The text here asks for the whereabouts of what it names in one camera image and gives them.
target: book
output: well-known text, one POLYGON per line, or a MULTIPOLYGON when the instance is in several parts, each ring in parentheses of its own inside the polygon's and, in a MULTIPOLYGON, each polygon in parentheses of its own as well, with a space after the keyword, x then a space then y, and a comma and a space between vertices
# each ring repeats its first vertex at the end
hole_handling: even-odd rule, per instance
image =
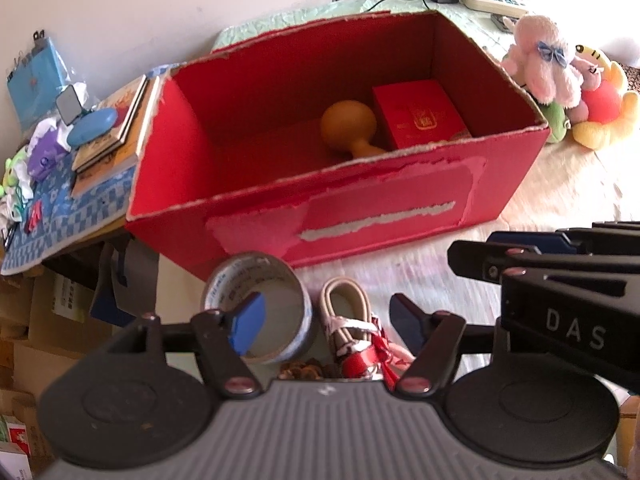
POLYGON ((72 198, 78 198, 98 184, 138 163, 146 136, 151 130, 151 123, 156 113, 156 102, 163 81, 164 76, 158 76, 146 85, 140 104, 132 117, 126 142, 95 164, 76 174, 76 182, 71 191, 72 198))
POLYGON ((140 97, 147 82, 146 76, 140 76, 100 103, 98 109, 115 108, 118 112, 118 119, 111 130, 80 146, 71 166, 72 170, 84 171, 126 142, 131 119, 140 104, 140 97))

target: pink plush elephant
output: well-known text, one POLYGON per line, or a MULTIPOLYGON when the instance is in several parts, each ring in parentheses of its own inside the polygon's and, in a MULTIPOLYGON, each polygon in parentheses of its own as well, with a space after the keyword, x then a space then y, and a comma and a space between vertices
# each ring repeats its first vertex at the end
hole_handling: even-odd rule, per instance
POLYGON ((553 101, 563 108, 580 102, 582 74, 571 65, 575 49, 560 35, 558 26, 546 16, 526 14, 514 26, 511 45, 502 67, 520 79, 542 105, 553 101))

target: white strap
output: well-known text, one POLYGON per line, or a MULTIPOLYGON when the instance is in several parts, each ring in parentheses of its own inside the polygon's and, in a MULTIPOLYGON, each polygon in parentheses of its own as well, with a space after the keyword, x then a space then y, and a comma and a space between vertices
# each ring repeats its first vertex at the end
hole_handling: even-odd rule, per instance
POLYGON ((371 346, 371 341, 363 341, 362 339, 354 339, 345 343, 335 352, 336 357, 342 357, 345 355, 357 354, 362 352, 371 346))
POLYGON ((327 322, 326 334, 330 336, 341 328, 355 328, 363 332, 378 334, 380 331, 373 323, 361 321, 359 319, 351 319, 343 316, 331 316, 327 322))

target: green plush toy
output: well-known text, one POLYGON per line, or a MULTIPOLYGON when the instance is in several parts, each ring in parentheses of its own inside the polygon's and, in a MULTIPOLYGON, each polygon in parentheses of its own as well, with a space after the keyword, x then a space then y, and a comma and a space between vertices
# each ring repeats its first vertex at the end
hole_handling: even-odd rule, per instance
POLYGON ((27 147, 23 148, 16 153, 13 158, 8 158, 4 162, 4 175, 2 176, 2 185, 0 185, 0 198, 2 198, 9 191, 9 188, 18 185, 18 177, 14 175, 13 169, 16 163, 27 159, 27 147))
POLYGON ((549 105, 538 104, 538 108, 544 115, 546 122, 549 123, 551 133, 549 134, 546 142, 548 144, 555 144, 564 139, 567 130, 571 127, 569 119, 564 114, 564 108, 561 107, 555 101, 549 105))

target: blue plastic bag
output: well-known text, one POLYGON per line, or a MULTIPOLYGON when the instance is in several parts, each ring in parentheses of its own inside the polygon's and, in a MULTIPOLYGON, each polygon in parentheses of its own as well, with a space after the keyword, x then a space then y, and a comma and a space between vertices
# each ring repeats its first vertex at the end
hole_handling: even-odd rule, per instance
POLYGON ((33 35, 34 47, 7 78, 6 86, 23 131, 56 106, 56 97, 68 84, 68 73, 51 38, 33 35))

